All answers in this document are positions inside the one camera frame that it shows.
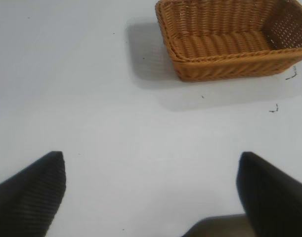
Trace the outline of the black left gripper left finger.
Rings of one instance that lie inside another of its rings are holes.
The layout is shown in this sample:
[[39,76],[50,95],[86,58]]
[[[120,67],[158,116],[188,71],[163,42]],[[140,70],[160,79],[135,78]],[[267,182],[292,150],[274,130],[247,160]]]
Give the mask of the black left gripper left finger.
[[66,191],[65,161],[52,151],[0,183],[0,237],[44,237]]

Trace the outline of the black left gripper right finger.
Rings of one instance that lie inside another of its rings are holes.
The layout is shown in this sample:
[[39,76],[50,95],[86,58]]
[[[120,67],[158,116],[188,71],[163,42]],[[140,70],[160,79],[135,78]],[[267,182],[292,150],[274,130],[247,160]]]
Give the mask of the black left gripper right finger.
[[302,183],[260,156],[243,152],[236,185],[258,237],[302,237]]

